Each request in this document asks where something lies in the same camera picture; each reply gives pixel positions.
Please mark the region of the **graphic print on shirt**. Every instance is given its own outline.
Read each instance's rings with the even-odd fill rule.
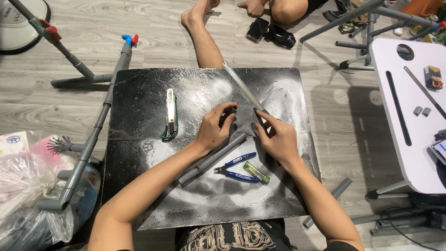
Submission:
[[[224,241],[223,226],[209,225],[192,230],[181,251],[228,251],[230,248],[231,245]]]
[[[235,242],[233,247],[247,250],[263,250],[275,247],[265,229],[257,222],[236,222],[232,224]]]

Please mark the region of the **blue pliers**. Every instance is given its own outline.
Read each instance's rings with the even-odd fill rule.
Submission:
[[[222,175],[225,175],[226,177],[232,177],[232,178],[235,178],[235,179],[241,180],[241,181],[258,183],[260,181],[258,178],[245,176],[245,175],[241,175],[241,174],[236,173],[236,172],[230,172],[230,171],[226,170],[229,167],[234,166],[238,162],[242,162],[242,161],[244,161],[246,159],[255,157],[256,155],[257,155],[257,153],[255,153],[255,152],[242,155],[242,156],[240,156],[238,158],[235,158],[235,159],[231,160],[230,162],[224,164],[224,166],[222,166],[222,167],[215,168],[214,169],[214,173],[222,174]]]

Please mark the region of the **clear plastic bag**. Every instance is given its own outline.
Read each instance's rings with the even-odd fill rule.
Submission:
[[[64,211],[37,206],[39,200],[58,198],[66,181],[57,174],[72,170],[77,161],[73,152],[48,151],[53,137],[43,131],[0,136],[0,250],[40,251],[59,241],[68,242],[91,215],[100,175],[90,166]]]

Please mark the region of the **white table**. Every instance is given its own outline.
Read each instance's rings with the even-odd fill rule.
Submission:
[[[403,60],[396,53],[396,47],[399,44],[405,44],[412,49],[413,60]],[[446,193],[446,188],[437,174],[437,158],[429,149],[429,146],[435,142],[434,135],[439,130],[446,129],[446,120],[403,69],[407,66],[423,86],[425,82],[423,69],[428,65],[440,68],[445,80],[446,47],[423,42],[378,38],[370,45],[370,54],[404,181],[371,191],[368,197],[371,199],[406,197],[405,194],[382,194],[406,185],[420,193]],[[411,146],[406,145],[386,71],[390,71],[393,76],[396,95],[412,141]],[[446,109],[446,88],[436,92],[429,91],[429,94],[443,109]],[[428,117],[421,114],[417,117],[413,114],[417,106],[429,107],[432,111]]]

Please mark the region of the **knee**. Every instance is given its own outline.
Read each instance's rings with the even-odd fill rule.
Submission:
[[[286,4],[283,3],[274,3],[273,7],[271,8],[271,15],[273,16],[274,20],[282,25],[287,25],[295,21],[293,20],[294,15],[290,8],[287,8]]]

